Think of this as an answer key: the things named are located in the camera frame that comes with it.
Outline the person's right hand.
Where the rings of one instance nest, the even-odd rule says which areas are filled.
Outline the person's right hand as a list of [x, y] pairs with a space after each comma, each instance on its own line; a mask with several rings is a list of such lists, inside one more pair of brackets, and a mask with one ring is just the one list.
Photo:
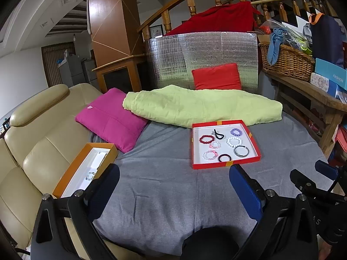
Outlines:
[[334, 246], [329, 245], [325, 241], [322, 242], [321, 247], [318, 253], [319, 260], [327, 260], [327, 259], [340, 259], [340, 253], [335, 249]]

